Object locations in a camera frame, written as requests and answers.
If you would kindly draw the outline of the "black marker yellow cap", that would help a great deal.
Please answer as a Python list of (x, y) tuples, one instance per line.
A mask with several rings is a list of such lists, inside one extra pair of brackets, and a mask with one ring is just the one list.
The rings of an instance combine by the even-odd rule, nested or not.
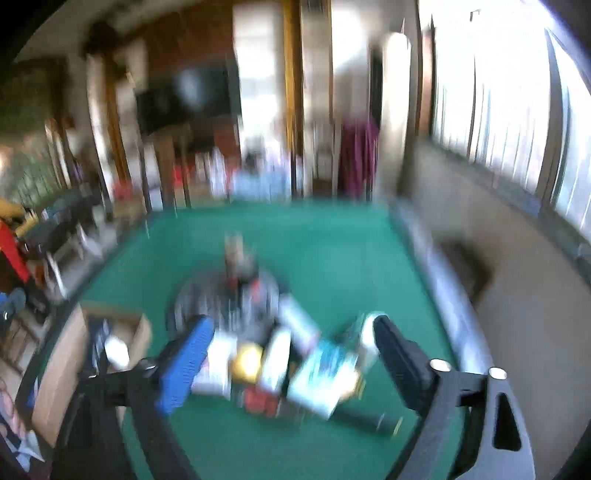
[(345, 405), (335, 408), (332, 419), (384, 437), (396, 436), (403, 423), (403, 418), (393, 419), (386, 413), (367, 413)]

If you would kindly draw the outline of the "yellow chips bag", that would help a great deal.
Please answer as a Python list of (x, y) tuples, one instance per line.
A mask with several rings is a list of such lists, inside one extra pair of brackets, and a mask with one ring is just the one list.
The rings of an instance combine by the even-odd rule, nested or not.
[(353, 370), (349, 379), (346, 380), (342, 394), (339, 396), (339, 402), (346, 402), (352, 399), (361, 399), (365, 392), (367, 381), (365, 376), (359, 370)]

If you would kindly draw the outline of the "tall white green tube bottle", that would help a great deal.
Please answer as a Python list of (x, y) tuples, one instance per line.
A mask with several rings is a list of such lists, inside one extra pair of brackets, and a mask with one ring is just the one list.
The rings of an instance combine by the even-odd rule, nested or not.
[(366, 374), (380, 357), (380, 350), (375, 341), (374, 323), (377, 319), (387, 318), (385, 312), (373, 311), (360, 314), (356, 320), (346, 324), (335, 334), (335, 342), (356, 354), (356, 369)]

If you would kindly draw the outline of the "clear pack red number nine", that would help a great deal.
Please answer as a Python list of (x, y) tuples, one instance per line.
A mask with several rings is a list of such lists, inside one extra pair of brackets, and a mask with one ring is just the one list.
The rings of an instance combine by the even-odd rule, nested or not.
[(297, 405), (291, 404), (286, 398), (253, 386), (240, 388), (235, 395), (235, 402), (240, 408), (253, 415), (294, 422), (300, 422), (303, 418), (303, 413)]

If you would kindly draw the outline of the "yellow tape roll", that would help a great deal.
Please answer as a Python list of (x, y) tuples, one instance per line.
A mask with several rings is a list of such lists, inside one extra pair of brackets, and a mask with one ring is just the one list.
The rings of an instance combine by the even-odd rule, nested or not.
[(263, 347), (256, 343), (243, 343), (231, 361), (231, 378), (237, 382), (256, 384), (262, 364)]

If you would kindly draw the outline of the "tissue pack blue cartoon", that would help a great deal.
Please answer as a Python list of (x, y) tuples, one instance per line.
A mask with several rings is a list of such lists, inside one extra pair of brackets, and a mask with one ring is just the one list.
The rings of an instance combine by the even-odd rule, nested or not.
[(322, 419), (329, 419), (339, 404), (346, 380), (355, 369), (355, 353), (321, 340), (290, 379), (287, 399)]

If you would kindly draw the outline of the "white bottle green label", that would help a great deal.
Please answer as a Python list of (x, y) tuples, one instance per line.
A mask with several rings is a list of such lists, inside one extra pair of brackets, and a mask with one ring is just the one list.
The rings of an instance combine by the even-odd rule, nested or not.
[(259, 388), (272, 394), (280, 394), (287, 367), (290, 363), (291, 333), (286, 327), (276, 327), (263, 350), (262, 367), (259, 370)]

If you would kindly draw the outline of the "white bottle red label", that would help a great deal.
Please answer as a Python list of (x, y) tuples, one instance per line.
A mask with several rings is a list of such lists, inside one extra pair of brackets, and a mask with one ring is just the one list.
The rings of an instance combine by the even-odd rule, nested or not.
[(106, 358), (115, 371), (128, 368), (130, 357), (126, 343), (115, 335), (109, 335), (104, 343)]

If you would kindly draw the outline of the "black foil pouch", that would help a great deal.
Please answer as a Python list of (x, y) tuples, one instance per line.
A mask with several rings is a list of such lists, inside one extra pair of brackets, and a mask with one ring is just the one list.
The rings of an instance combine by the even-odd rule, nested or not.
[(106, 341), (111, 334), (107, 319), (91, 320), (88, 325), (88, 344), (84, 362), (84, 371), (89, 375), (104, 374), (108, 369)]

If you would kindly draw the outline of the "black ink bottle cork stopper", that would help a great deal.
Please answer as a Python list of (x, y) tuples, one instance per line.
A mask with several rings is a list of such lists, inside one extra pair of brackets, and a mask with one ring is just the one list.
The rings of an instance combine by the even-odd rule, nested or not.
[(225, 236), (224, 264), (228, 288), (235, 293), (257, 277), (256, 260), (245, 250), (242, 235)]

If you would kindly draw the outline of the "pile of clothes bags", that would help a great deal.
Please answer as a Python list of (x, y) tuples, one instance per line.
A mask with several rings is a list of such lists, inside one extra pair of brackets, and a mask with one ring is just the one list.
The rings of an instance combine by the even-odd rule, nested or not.
[(229, 181), (232, 201), (276, 202), (291, 198), (290, 167), (247, 155)]

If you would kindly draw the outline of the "maroon cloth on chair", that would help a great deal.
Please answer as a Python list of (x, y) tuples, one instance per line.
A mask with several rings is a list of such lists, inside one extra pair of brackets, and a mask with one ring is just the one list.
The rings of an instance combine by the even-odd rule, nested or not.
[(379, 133), (378, 126), (370, 118), (342, 124), (339, 194), (356, 200), (370, 197), (377, 169)]

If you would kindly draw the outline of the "black wall television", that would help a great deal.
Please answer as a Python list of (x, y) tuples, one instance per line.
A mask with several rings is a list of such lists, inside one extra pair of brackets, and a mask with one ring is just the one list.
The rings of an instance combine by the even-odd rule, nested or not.
[(238, 64), (209, 62), (155, 77), (135, 93), (135, 102), (144, 136), (194, 120), (239, 117)]

